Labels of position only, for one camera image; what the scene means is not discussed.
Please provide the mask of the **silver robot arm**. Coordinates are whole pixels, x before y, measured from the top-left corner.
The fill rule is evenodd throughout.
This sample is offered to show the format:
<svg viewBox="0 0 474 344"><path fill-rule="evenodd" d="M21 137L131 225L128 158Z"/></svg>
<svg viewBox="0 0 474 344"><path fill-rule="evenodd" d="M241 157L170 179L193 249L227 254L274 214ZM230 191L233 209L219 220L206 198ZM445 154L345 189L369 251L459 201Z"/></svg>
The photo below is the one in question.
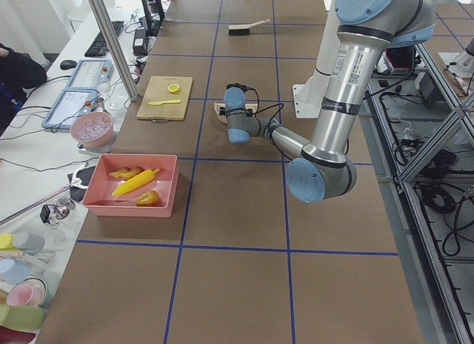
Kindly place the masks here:
<svg viewBox="0 0 474 344"><path fill-rule="evenodd" d="M339 46L321 100L312 139L274 118L247 113L245 93L229 85L224 95L227 135L232 143L260 136L293 159L286 184L302 202L320 202L352 190L357 173L344 153L367 84L383 51L431 38L437 0L335 0Z"/></svg>

